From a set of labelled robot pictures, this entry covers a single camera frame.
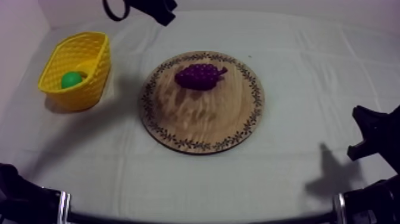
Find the wood grain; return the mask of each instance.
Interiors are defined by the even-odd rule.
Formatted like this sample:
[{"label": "wood grain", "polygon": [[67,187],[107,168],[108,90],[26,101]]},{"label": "wood grain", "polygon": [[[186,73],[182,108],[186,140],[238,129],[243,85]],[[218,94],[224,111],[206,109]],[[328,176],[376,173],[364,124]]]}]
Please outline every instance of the wood grain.
[{"label": "wood grain", "polygon": [[[191,64],[226,67],[210,91],[181,88],[174,75]],[[225,54],[188,52],[158,66],[140,92],[140,117],[166,147],[188,154],[212,154],[244,141],[261,120],[264,90],[244,63]]]}]

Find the green ball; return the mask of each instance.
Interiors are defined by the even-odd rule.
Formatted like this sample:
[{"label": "green ball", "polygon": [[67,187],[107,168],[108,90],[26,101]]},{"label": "green ball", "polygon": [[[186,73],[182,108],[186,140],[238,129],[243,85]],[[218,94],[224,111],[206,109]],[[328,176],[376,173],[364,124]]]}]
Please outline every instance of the green ball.
[{"label": "green ball", "polygon": [[82,82],[82,77],[79,74],[79,72],[76,71],[67,72],[61,78],[61,89],[72,87],[80,82]]}]

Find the wooden plate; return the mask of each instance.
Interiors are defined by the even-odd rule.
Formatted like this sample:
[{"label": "wooden plate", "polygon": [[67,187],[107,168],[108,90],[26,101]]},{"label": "wooden plate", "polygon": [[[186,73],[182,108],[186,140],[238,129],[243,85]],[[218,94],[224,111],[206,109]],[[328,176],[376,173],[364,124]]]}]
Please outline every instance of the wooden plate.
[{"label": "wooden plate", "polygon": [[[228,72],[210,91],[181,88],[174,75],[191,64],[207,63]],[[173,57],[148,77],[139,98],[147,131],[172,150],[212,154],[244,141],[257,127],[264,90],[244,63],[225,54],[196,51]]]}]

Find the white cloth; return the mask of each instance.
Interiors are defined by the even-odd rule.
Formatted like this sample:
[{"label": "white cloth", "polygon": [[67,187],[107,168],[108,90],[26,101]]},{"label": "white cloth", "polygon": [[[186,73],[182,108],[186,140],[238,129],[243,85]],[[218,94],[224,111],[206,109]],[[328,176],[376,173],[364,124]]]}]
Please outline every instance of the white cloth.
[{"label": "white cloth", "polygon": [[[87,30],[111,39],[104,96],[82,113],[51,112],[39,75],[57,42]],[[158,144],[137,110],[152,69],[195,50],[242,60],[266,96],[253,135],[203,157]],[[351,163],[346,149],[362,140],[351,117],[356,105],[391,112],[400,104],[399,65],[395,36],[281,14],[193,11],[177,13],[168,27],[146,15],[63,27],[48,33],[12,98],[0,162],[71,193],[75,211],[101,216],[240,222],[327,211],[335,193],[394,175],[378,155]]]}]

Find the purple grapes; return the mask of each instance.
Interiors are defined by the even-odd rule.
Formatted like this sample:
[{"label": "purple grapes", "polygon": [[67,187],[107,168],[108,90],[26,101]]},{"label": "purple grapes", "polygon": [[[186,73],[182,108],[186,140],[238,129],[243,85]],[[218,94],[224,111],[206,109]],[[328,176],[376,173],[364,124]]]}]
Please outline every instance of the purple grapes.
[{"label": "purple grapes", "polygon": [[186,89],[207,91],[221,80],[221,75],[228,72],[223,67],[220,71],[212,64],[191,64],[189,67],[175,74],[175,82]]}]

